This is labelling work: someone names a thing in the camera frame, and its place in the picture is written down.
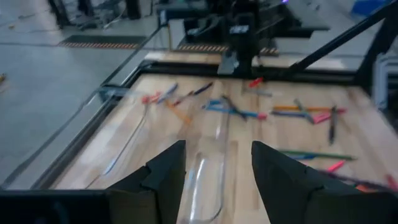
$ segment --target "green pen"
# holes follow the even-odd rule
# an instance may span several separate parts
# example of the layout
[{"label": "green pen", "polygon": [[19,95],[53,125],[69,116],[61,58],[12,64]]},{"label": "green pen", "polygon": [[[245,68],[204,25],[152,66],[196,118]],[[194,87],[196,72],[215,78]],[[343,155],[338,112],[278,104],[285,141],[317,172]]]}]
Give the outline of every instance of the green pen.
[{"label": "green pen", "polygon": [[346,161],[353,161],[357,158],[349,155],[339,155],[339,154],[329,154],[329,153],[320,153],[320,152],[304,152],[304,151],[292,151],[292,150],[285,150],[285,149],[278,149],[279,152],[284,154],[291,154],[291,155],[306,155],[306,156],[315,156],[315,157],[324,157],[329,159],[342,159]]}]

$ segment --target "cable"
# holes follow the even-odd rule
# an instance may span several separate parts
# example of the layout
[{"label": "cable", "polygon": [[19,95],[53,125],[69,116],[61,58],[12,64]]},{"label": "cable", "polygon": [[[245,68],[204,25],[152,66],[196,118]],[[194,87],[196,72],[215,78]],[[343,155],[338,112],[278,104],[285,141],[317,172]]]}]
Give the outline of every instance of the cable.
[{"label": "cable", "polygon": [[28,30],[28,31],[18,31],[18,30],[14,30],[14,29],[9,29],[15,33],[18,34],[32,34],[32,33],[40,33],[40,32],[55,32],[55,31],[59,31],[61,29],[57,28],[57,29],[49,29],[49,30]]},{"label": "cable", "polygon": [[118,17],[114,18],[111,22],[105,24],[103,29],[106,30],[110,25],[114,24],[115,22],[119,22],[121,20],[120,18],[123,16],[124,12],[126,11],[127,11],[127,6],[124,7],[122,13],[120,13]]},{"label": "cable", "polygon": [[257,34],[257,35],[260,34],[262,31],[267,30],[268,28],[270,28],[270,27],[276,25],[278,22],[280,22],[280,21],[282,21],[282,20],[283,20],[283,18],[278,18],[278,20],[276,20],[276,21],[273,22],[272,24],[269,24],[268,26],[259,29],[259,30],[256,32],[256,34]]}]

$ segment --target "pencil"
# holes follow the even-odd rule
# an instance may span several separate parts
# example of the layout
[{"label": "pencil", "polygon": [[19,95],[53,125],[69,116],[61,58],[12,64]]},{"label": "pencil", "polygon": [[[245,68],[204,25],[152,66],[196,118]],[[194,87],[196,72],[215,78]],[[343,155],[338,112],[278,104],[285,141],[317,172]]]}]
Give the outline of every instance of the pencil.
[{"label": "pencil", "polygon": [[324,157],[329,159],[344,159],[346,161],[353,161],[356,160],[353,156],[348,155],[339,155],[339,154],[329,154],[329,153],[320,153],[320,152],[305,152],[305,151],[292,151],[292,150],[285,150],[285,149],[278,149],[279,152],[284,154],[293,154],[293,155],[312,155],[316,157]]},{"label": "pencil", "polygon": [[166,106],[173,111],[173,113],[180,118],[185,124],[190,125],[192,120],[185,114],[183,114],[180,110],[178,110],[176,107],[173,106],[173,104],[170,103],[169,100],[165,99],[164,103]]},{"label": "pencil", "polygon": [[[323,106],[311,106],[311,107],[306,107],[305,108],[308,112],[317,112],[317,111],[330,111],[329,107],[323,107]],[[273,110],[293,110],[293,111],[299,111],[300,108],[298,106],[274,106]],[[338,108],[337,112],[339,113],[344,113],[347,109],[346,108]]]}]

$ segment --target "orange pen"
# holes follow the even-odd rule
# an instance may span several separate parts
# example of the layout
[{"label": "orange pen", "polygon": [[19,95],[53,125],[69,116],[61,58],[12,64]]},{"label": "orange pen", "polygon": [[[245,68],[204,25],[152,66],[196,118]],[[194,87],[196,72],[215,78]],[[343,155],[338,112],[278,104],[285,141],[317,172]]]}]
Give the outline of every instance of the orange pen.
[{"label": "orange pen", "polygon": [[190,125],[192,120],[185,114],[183,114],[180,110],[173,106],[169,100],[164,100],[166,106],[173,111],[173,113],[180,118],[185,124]]}]

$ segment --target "concrete floor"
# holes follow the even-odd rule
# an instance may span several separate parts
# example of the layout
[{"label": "concrete floor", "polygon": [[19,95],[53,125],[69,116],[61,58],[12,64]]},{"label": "concrete floor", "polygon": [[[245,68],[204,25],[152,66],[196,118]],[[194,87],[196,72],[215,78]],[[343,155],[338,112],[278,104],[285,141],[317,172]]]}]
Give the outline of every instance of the concrete floor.
[{"label": "concrete floor", "polygon": [[[148,12],[147,2],[142,0],[143,14]],[[318,2],[321,5],[318,13],[331,30],[317,32],[309,41],[277,39],[282,54],[309,54],[356,23],[344,11],[347,4],[342,7],[338,0]],[[134,52],[68,49],[56,47],[57,43],[78,33],[148,36],[156,28],[155,17],[147,17],[139,21],[121,21],[107,30],[56,30],[48,8],[46,0],[0,1],[0,73],[7,74],[7,80],[0,86],[0,183],[43,145],[77,106]],[[38,14],[18,19],[34,13]],[[15,28],[10,30],[9,24],[14,24]],[[357,68],[375,29],[377,27],[362,33],[329,56],[341,58],[347,68]],[[51,31],[32,32],[36,30]],[[176,47],[183,37],[181,22],[172,21],[172,30]],[[164,48],[166,45],[167,35],[163,31],[145,48]],[[111,82],[121,83],[147,52],[142,50],[135,55]],[[62,149],[59,146],[52,150],[60,152]],[[51,160],[44,151],[41,164],[50,164]]]}]

